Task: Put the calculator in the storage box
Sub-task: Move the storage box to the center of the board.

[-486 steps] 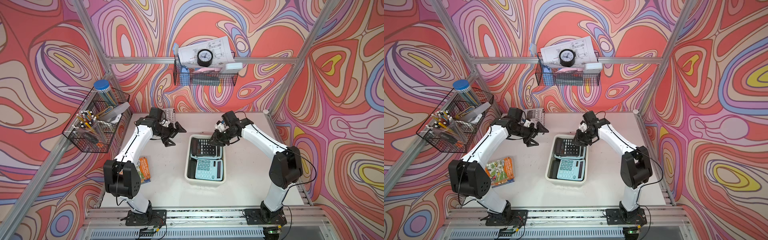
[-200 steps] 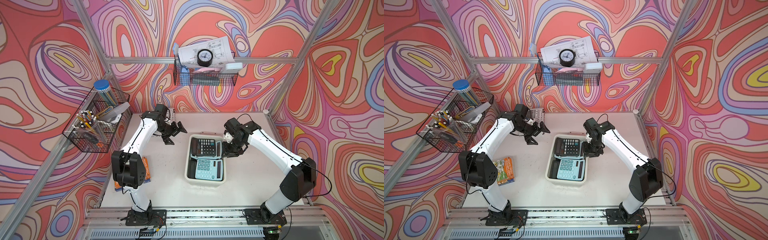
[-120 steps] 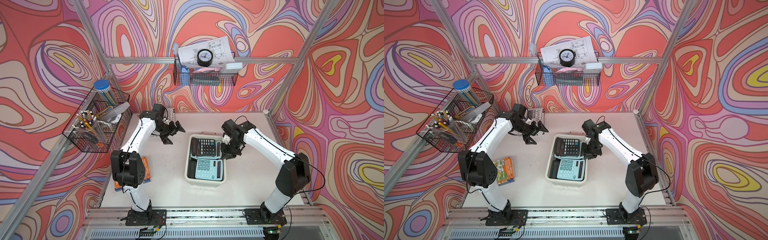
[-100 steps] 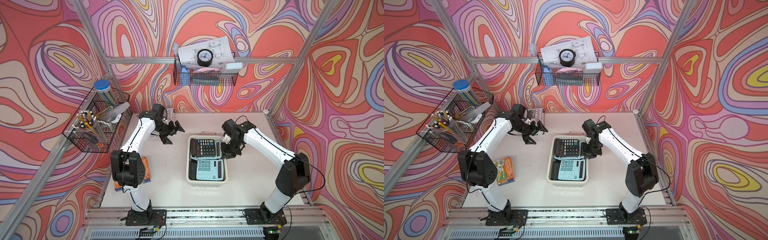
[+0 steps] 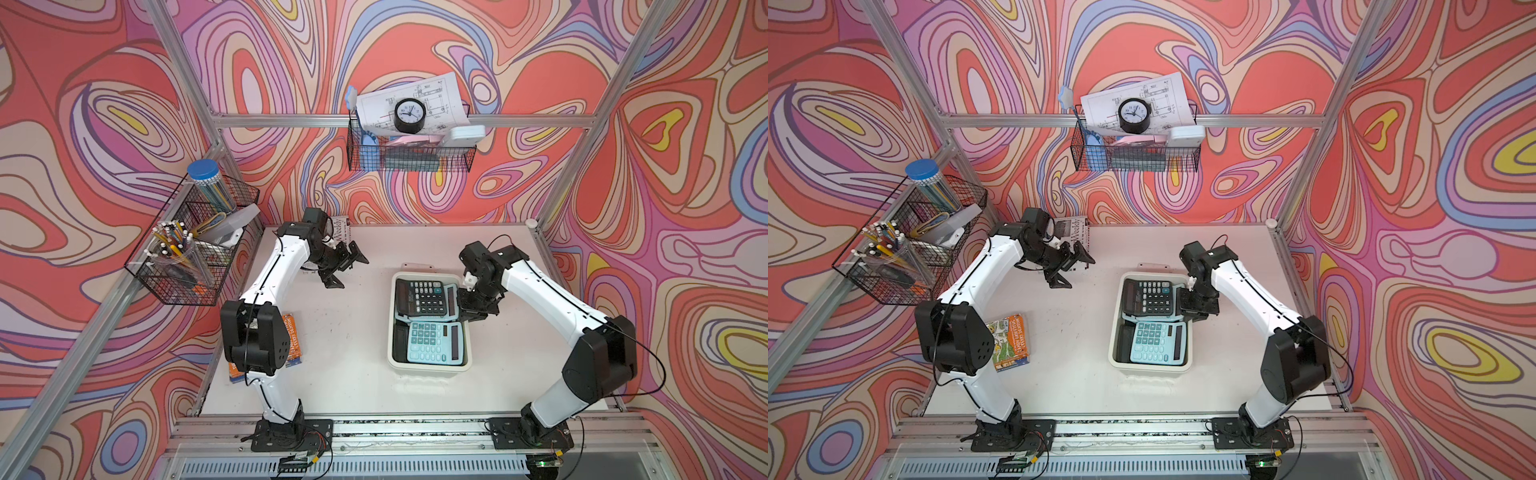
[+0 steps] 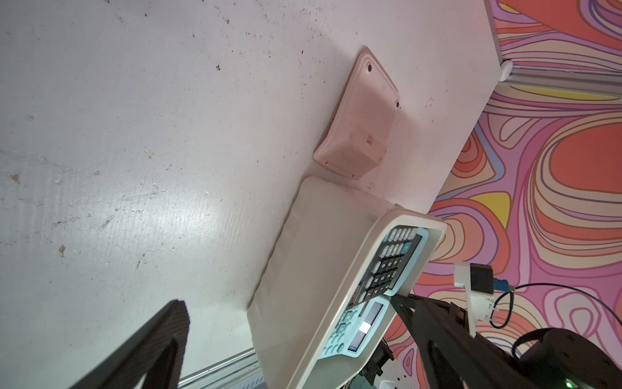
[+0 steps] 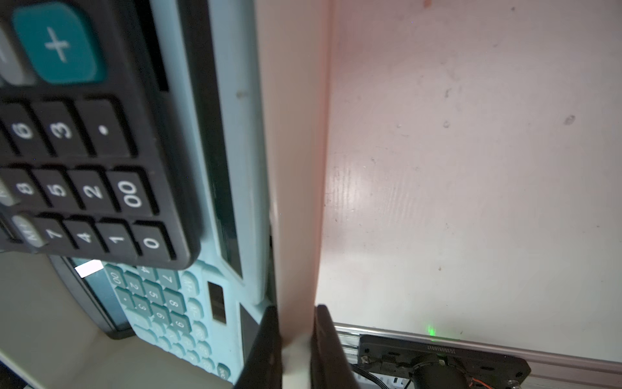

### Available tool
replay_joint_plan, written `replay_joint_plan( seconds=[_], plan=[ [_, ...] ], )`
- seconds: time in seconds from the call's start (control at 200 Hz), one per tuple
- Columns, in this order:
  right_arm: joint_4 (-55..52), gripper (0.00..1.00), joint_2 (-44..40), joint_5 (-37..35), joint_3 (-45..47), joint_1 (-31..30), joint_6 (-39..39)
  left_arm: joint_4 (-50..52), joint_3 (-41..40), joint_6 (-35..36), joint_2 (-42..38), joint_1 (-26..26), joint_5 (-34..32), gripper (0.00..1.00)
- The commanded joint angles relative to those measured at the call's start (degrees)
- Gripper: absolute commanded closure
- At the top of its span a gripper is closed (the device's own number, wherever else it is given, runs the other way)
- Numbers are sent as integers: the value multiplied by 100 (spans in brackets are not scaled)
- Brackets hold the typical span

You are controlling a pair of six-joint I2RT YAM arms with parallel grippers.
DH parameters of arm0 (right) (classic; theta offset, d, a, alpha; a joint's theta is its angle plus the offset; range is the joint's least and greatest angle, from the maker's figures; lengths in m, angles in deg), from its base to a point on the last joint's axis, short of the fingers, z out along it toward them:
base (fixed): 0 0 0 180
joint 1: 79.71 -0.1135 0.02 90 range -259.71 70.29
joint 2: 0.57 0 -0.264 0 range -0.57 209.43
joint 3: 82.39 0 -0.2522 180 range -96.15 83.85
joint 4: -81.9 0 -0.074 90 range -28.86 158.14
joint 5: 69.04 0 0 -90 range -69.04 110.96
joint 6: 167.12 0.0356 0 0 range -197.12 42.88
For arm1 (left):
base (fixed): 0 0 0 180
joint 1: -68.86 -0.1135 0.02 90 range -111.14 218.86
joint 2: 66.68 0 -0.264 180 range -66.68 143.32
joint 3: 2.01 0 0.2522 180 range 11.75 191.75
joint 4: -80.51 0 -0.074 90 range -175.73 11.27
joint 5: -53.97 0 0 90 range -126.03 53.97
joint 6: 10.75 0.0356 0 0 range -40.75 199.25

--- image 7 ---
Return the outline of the teal calculator with display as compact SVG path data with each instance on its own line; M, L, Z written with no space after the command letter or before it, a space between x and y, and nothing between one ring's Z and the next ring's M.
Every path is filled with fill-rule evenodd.
M235 383L249 357L269 299L252 304L216 267L184 271L69 258L77 280L108 324Z

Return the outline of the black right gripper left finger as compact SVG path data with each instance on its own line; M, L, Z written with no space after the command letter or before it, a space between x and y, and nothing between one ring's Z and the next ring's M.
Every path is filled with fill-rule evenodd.
M282 388L282 341L278 311L267 307L259 325L249 359L233 386L235 389Z

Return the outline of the cream plastic storage box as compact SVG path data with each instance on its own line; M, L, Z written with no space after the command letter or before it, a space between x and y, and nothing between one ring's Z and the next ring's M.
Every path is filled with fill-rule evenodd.
M270 273L282 388L311 387L330 3L252 1L267 159Z

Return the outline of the black calculator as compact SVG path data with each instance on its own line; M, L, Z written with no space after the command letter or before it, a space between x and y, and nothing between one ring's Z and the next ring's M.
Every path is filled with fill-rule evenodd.
M123 340L135 336L99 259L56 255L49 259L70 295L108 338Z
M148 1L2 2L2 251L196 261L155 25Z

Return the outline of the light blue calculator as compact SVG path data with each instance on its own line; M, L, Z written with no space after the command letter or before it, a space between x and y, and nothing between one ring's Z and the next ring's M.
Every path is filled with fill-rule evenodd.
M178 147L181 193L190 196L203 262L242 301L267 295L270 221L255 4L151 4Z

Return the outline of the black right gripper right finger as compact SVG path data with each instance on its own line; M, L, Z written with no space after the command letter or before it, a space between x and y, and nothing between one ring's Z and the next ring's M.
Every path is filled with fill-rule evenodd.
M315 308L311 341L312 389L359 389L328 308Z

